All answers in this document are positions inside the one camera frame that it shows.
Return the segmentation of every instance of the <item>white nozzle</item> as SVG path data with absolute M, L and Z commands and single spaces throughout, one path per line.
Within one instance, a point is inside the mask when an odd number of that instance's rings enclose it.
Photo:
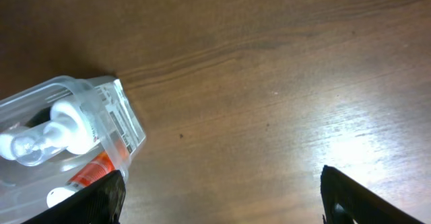
M 67 116 L 50 120 L 16 135 L 11 141 L 11 154 L 22 165 L 39 165 L 68 147 L 76 128 Z
M 13 138 L 28 130 L 26 126 L 17 126 L 13 129 L 9 129 L 3 133 L 0 133 L 0 155 L 7 160 L 15 160 L 16 157 L 12 154 L 11 144 Z

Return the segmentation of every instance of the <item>wood grain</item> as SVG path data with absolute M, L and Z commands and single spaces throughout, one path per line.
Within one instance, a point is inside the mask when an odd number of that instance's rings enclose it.
M 0 0 L 0 95 L 116 73 L 122 223 L 321 223 L 333 165 L 431 214 L 431 0 Z

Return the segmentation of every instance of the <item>white cap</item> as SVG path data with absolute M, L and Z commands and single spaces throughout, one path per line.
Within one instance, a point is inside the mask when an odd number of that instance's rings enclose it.
M 78 189 L 72 186 L 64 186 L 51 190 L 46 196 L 46 203 L 48 205 L 48 208 L 59 204 L 60 202 L 75 194 L 76 192 L 78 192 Z
M 28 130 L 27 126 L 17 126 L 13 129 L 0 133 L 0 155 L 8 160 L 15 160 L 16 157 L 11 152 L 11 143 L 13 138 Z
M 67 116 L 76 123 L 76 128 L 71 130 L 73 137 L 71 137 L 71 142 L 67 147 L 70 153 L 76 155 L 86 154 L 99 143 L 95 135 L 95 126 L 92 124 L 93 116 L 85 110 L 83 111 L 80 102 L 74 96 L 67 96 L 57 100 L 51 107 L 50 116 L 51 120 Z
M 71 117 L 62 114 L 46 125 L 42 137 L 53 147 L 68 147 L 78 130 L 76 122 Z

